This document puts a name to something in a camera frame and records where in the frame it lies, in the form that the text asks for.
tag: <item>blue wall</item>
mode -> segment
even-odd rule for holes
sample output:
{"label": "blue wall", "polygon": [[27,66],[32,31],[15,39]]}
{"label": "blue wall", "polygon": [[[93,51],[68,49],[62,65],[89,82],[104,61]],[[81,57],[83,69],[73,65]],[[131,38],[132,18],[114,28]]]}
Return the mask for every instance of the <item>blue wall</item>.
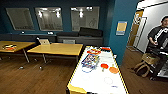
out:
{"label": "blue wall", "polygon": [[71,32],[71,7],[100,6],[99,29],[104,28],[104,19],[106,15],[107,0],[3,0],[1,4],[1,17],[7,29],[6,33],[20,34],[22,31],[13,30],[10,19],[5,8],[29,8],[34,23],[34,31],[25,31],[26,34],[47,34],[46,31],[40,31],[37,18],[35,15],[35,7],[61,7],[63,31]]}
{"label": "blue wall", "polygon": [[114,6],[115,1],[110,0],[107,4],[107,15],[106,15],[106,20],[105,20],[105,26],[104,26],[104,45],[108,46],[109,43],[109,37],[111,33],[111,25],[112,25],[112,19],[113,19],[113,14],[114,14]]}
{"label": "blue wall", "polygon": [[[138,0],[116,0],[114,10],[109,10],[114,12],[114,14],[112,16],[110,35],[106,36],[107,37],[109,36],[108,46],[110,46],[111,49],[113,50],[113,53],[117,55],[116,61],[118,65],[122,64],[122,59],[126,49],[127,40],[131,30],[133,17],[136,12],[137,4]],[[118,21],[127,21],[127,28],[124,36],[116,35]]]}

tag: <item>wooden table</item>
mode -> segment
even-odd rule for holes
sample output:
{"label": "wooden table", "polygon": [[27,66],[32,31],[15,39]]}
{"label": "wooden table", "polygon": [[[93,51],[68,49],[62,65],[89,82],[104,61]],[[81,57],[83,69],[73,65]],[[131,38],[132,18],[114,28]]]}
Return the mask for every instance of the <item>wooden table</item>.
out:
{"label": "wooden table", "polygon": [[[0,41],[0,52],[13,52],[14,53],[19,50],[23,50],[24,55],[26,57],[26,60],[29,63],[30,61],[29,61],[24,49],[28,46],[33,45],[33,44],[35,44],[35,42]],[[3,48],[3,46],[5,46],[5,45],[16,45],[16,48],[14,50],[6,50]]]}
{"label": "wooden table", "polygon": [[80,54],[80,51],[82,49],[82,44],[63,44],[63,43],[52,43],[48,45],[39,45],[36,46],[28,52],[31,53],[42,53],[44,63],[46,64],[46,58],[44,54],[57,54],[57,55],[69,55],[69,56],[76,56],[76,59],[78,60],[78,56]]}
{"label": "wooden table", "polygon": [[67,85],[69,94],[128,94],[127,88],[123,81],[120,71],[116,74],[111,73],[108,69],[102,71],[101,64],[108,64],[109,67],[116,67],[117,63],[113,58],[112,52],[104,52],[98,55],[100,57],[96,69],[91,72],[83,71],[81,62],[88,55],[87,51],[92,49],[86,47],[78,65]]}

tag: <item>man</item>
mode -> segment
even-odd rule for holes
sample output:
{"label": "man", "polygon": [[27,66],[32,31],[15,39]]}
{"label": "man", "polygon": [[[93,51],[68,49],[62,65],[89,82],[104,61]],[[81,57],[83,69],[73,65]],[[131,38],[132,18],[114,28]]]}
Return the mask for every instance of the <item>man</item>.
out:
{"label": "man", "polygon": [[150,48],[163,49],[167,45],[168,40],[168,16],[161,20],[161,25],[153,28],[148,34],[149,44],[146,53],[150,52]]}

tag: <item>floor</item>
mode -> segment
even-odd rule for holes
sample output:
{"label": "floor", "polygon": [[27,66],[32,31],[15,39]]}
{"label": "floor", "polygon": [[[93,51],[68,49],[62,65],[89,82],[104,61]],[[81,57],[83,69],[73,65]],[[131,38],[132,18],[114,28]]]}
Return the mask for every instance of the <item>floor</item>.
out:
{"label": "floor", "polygon": [[[77,64],[75,59],[52,57],[41,71],[39,67],[44,62],[41,56],[30,57],[30,63],[19,69],[26,63],[24,56],[0,56],[0,94],[66,94],[66,86]],[[150,75],[143,78],[131,70],[141,62],[141,57],[141,52],[126,49],[120,66],[129,94],[168,94],[167,79],[152,81]]]}

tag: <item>box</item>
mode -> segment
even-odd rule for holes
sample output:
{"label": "box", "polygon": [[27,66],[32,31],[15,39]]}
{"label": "box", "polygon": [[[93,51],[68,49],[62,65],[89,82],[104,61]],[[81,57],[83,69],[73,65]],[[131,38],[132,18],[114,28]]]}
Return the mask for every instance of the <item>box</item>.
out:
{"label": "box", "polygon": [[156,55],[150,54],[150,53],[145,53],[142,56],[142,60],[144,60],[148,64],[156,64],[157,61],[160,60],[160,58]]}

